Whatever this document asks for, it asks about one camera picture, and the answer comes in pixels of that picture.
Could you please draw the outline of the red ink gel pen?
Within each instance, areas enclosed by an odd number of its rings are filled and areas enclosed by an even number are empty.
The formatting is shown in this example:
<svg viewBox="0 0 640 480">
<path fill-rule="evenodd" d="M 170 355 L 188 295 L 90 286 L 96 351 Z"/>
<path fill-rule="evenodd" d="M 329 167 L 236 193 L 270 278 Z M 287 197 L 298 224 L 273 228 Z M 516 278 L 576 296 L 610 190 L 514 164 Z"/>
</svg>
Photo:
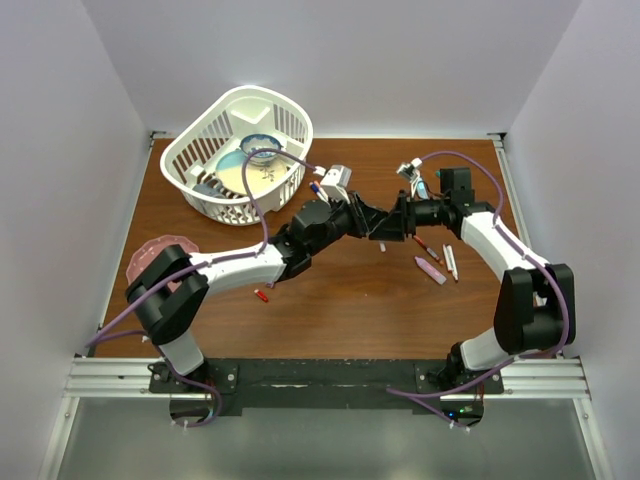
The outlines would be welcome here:
<svg viewBox="0 0 640 480">
<path fill-rule="evenodd" d="M 422 239 L 418 236 L 413 236 L 412 239 L 429 255 L 431 259 L 433 259 L 438 265 L 445 267 L 445 262 L 441 258 L 441 256 L 430 246 L 428 246 Z"/>
</svg>

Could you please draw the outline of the light blue capped marker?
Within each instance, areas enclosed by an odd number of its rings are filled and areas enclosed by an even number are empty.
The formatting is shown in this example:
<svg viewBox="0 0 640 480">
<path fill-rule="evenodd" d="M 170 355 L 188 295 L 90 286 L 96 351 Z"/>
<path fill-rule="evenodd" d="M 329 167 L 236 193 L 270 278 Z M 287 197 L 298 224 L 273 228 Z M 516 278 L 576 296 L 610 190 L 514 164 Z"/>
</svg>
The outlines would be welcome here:
<svg viewBox="0 0 640 480">
<path fill-rule="evenodd" d="M 416 186 L 416 193 L 420 199 L 429 199 L 429 191 L 423 181 L 419 181 Z"/>
</svg>

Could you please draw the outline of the purple highlighter marker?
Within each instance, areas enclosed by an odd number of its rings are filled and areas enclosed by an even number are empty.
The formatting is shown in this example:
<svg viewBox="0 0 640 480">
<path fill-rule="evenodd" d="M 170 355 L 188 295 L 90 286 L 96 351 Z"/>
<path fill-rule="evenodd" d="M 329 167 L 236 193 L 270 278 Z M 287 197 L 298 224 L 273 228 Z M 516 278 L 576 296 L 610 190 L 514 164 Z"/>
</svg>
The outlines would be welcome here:
<svg viewBox="0 0 640 480">
<path fill-rule="evenodd" d="M 446 277 L 434 266 L 432 266 L 426 259 L 415 256 L 414 261 L 416 266 L 438 285 L 443 285 L 446 282 Z"/>
</svg>

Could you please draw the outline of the red cap white marker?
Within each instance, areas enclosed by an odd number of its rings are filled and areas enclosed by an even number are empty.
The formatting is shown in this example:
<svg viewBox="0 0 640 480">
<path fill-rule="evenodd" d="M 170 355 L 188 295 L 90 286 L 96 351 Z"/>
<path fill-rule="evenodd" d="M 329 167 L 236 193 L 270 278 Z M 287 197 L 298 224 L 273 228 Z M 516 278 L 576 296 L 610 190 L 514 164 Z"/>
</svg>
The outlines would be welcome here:
<svg viewBox="0 0 640 480">
<path fill-rule="evenodd" d="M 446 263 L 447 270 L 451 273 L 454 281 L 458 282 L 459 274 L 458 274 L 458 269 L 457 269 L 452 246 L 449 244 L 444 244 L 443 253 L 445 256 L 445 263 Z"/>
</svg>

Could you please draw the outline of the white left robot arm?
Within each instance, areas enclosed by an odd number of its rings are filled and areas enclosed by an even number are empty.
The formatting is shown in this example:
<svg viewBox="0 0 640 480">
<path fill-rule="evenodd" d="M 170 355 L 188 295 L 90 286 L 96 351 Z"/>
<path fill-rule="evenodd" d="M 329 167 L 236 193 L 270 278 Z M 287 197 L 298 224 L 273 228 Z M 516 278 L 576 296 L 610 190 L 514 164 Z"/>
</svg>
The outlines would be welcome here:
<svg viewBox="0 0 640 480">
<path fill-rule="evenodd" d="M 373 240 L 388 216 L 350 192 L 345 200 L 306 202 L 276 234 L 252 247 L 202 254 L 171 244 L 129 284 L 126 300 L 172 368 L 173 382 L 196 392 L 206 383 L 207 368 L 191 324 L 207 296 L 293 279 L 345 236 Z"/>
</svg>

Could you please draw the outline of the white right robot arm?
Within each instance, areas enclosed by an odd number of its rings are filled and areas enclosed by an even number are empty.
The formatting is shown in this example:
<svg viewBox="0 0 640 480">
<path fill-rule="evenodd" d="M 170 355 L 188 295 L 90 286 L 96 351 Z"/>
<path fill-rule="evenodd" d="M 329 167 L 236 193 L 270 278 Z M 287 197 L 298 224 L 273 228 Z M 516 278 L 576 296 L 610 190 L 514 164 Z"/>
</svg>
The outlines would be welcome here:
<svg viewBox="0 0 640 480">
<path fill-rule="evenodd" d="M 440 196 L 410 200 L 400 193 L 373 223 L 371 240 L 402 241 L 419 226 L 444 226 L 477 252 L 501 281 L 493 326 L 454 348 L 445 369 L 448 386 L 469 392 L 489 370 L 520 354 L 555 354 L 576 336 L 572 270 L 535 254 L 503 223 L 497 210 L 475 199 L 471 171 L 446 168 Z"/>
</svg>

